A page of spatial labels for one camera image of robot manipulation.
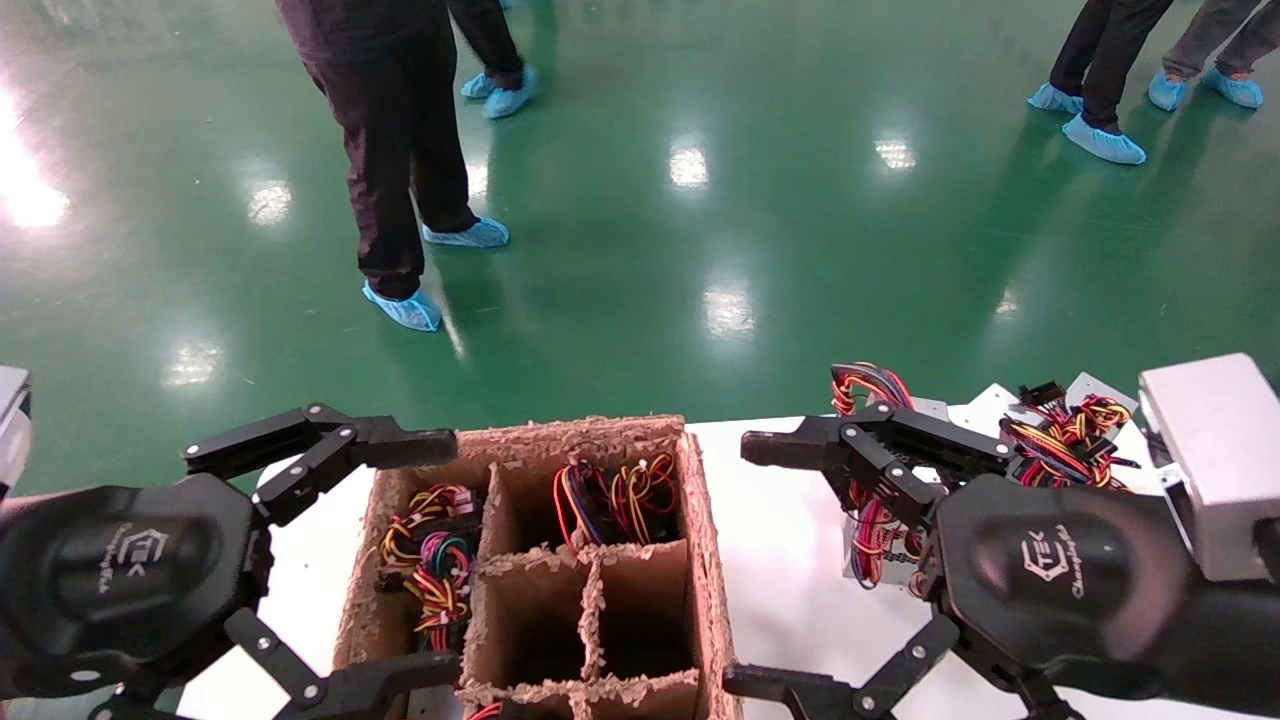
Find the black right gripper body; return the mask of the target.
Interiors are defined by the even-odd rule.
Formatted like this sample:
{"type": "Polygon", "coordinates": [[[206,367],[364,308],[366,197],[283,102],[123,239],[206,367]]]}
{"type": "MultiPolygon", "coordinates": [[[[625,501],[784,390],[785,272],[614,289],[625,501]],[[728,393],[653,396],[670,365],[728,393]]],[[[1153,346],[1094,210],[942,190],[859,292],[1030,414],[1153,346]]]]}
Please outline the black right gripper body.
{"type": "Polygon", "coordinates": [[[1212,582],[1162,498],[982,477],[934,511],[931,575],[957,656],[1126,701],[1277,714],[1277,588],[1212,582]]]}

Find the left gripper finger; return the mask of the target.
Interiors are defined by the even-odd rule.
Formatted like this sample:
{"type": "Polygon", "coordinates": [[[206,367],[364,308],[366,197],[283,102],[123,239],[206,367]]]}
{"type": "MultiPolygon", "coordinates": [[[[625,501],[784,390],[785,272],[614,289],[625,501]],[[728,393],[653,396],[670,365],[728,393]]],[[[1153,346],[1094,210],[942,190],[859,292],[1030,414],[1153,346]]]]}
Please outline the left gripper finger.
{"type": "Polygon", "coordinates": [[[268,524],[285,527],[361,466],[445,465],[457,452],[452,429],[406,430],[389,415],[348,416],[314,404],[201,439],[182,457],[189,474],[221,480],[288,460],[257,488],[253,501],[268,524]]]}
{"type": "Polygon", "coordinates": [[[289,696],[275,719],[384,719],[402,694],[453,687],[462,674],[461,657],[445,650],[366,661],[319,676],[251,609],[232,614],[225,633],[289,696]]]}

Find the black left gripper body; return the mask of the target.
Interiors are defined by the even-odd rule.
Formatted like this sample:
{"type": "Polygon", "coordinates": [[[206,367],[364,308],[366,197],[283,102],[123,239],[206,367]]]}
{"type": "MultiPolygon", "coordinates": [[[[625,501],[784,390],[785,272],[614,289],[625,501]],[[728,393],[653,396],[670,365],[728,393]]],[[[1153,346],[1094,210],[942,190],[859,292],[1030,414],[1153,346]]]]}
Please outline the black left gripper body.
{"type": "Polygon", "coordinates": [[[3,505],[3,698],[186,683],[232,648],[273,564],[250,497],[200,474],[3,505]]]}

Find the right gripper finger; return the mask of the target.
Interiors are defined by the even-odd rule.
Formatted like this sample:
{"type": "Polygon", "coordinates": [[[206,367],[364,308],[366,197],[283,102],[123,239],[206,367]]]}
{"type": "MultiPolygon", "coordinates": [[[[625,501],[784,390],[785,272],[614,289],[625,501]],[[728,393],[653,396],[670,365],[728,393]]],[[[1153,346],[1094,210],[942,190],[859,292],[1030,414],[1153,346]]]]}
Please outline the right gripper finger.
{"type": "Polygon", "coordinates": [[[818,471],[846,514],[874,501],[891,520],[931,530],[951,488],[1005,477],[1012,448],[916,410],[876,405],[849,416],[805,416],[792,432],[750,430],[742,460],[818,471]]]}
{"type": "Polygon", "coordinates": [[[1080,719],[1056,685],[1085,689],[1084,612],[933,612],[861,687],[829,675],[733,664],[726,692],[786,705],[795,719],[893,719],[904,697],[952,652],[1029,719],[1080,719]]]}

